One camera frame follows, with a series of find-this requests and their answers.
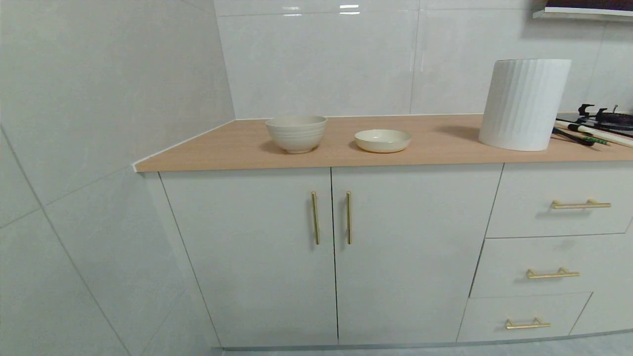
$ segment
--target small white plate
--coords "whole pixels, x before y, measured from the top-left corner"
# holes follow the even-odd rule
[[[369,152],[392,153],[409,146],[411,134],[399,130],[366,130],[354,135],[356,145]]]

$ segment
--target bowl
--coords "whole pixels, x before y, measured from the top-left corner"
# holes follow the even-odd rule
[[[356,145],[376,153],[398,152],[409,146],[411,134],[399,130],[366,130],[354,135]]]
[[[325,135],[327,118],[321,116],[277,117],[266,121],[273,141],[288,153],[306,153]]]

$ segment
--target gold bar handle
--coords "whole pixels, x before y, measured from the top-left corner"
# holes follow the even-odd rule
[[[315,243],[321,244],[321,234],[318,228],[317,192],[312,192],[312,220],[315,223]]]
[[[536,274],[533,269],[527,270],[526,273],[529,279],[545,279],[545,278],[564,278],[564,277],[578,277],[580,272],[569,272],[566,268],[560,267],[558,272],[549,274]]]
[[[348,201],[348,245],[352,244],[352,192],[347,191]]]
[[[552,324],[548,322],[543,322],[541,318],[535,317],[532,324],[515,324],[512,319],[506,320],[506,329],[507,330],[516,330],[516,329],[536,329],[537,327],[550,327]]]
[[[611,203],[599,203],[594,199],[588,199],[585,204],[563,204],[558,200],[552,201],[550,206],[552,209],[593,209],[593,208],[610,208]]]

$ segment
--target countertop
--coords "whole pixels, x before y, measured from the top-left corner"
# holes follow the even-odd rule
[[[522,152],[479,143],[482,115],[335,117],[313,151],[290,155],[273,143],[265,120],[235,120],[138,162],[138,172],[230,170],[463,163],[577,162],[633,160],[633,148],[612,144],[581,146],[553,136],[546,151]],[[354,133],[405,130],[409,147],[397,153],[369,153],[356,147]]]

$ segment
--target range hood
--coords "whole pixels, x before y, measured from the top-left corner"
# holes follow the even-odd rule
[[[633,0],[548,0],[538,17],[633,21]]]

